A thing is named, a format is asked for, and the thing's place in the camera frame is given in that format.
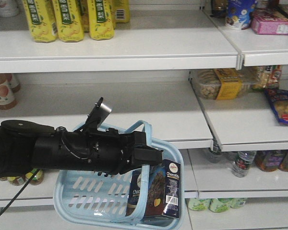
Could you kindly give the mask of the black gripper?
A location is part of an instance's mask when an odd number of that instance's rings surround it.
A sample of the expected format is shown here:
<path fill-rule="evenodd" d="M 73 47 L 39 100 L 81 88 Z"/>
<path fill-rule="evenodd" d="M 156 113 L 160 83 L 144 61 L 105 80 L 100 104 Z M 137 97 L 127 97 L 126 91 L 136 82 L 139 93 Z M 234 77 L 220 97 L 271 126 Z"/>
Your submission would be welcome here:
<path fill-rule="evenodd" d="M 134 131 L 134 142 L 147 145 L 124 152 L 119 140 L 106 136 L 88 136 L 79 132 L 56 131 L 36 140 L 33 167 L 74 171 L 125 174 L 144 165 L 158 165 L 163 150 L 150 147 L 150 133 Z"/>

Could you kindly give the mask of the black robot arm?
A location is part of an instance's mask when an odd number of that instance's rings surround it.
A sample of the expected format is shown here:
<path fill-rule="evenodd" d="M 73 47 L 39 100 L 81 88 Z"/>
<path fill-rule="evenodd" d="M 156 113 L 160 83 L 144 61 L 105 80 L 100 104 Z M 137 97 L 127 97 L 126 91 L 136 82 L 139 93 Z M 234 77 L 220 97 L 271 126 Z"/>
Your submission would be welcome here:
<path fill-rule="evenodd" d="M 147 145 L 144 132 L 99 131 L 96 122 L 86 122 L 73 132 L 23 120 L 0 125 L 0 177 L 20 176 L 32 169 L 116 175 L 161 162 L 162 151 Z"/>

